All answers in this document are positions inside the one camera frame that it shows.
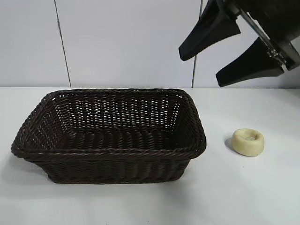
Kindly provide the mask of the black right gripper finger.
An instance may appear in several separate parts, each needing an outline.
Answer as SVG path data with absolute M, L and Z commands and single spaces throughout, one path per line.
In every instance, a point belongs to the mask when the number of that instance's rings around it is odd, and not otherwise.
M 179 47 L 180 59 L 187 61 L 207 47 L 240 34 L 229 0 L 209 0 L 198 22 Z
M 216 73 L 219 87 L 255 78 L 282 75 L 284 70 L 276 59 L 268 55 L 267 50 L 264 42 L 257 38 L 241 56 Z

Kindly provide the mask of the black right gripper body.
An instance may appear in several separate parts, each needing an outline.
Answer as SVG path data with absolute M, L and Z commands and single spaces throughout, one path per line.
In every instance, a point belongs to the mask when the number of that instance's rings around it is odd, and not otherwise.
M 298 0 L 230 0 L 228 8 L 264 42 L 284 71 L 299 68 L 300 53 L 292 44 L 300 35 Z

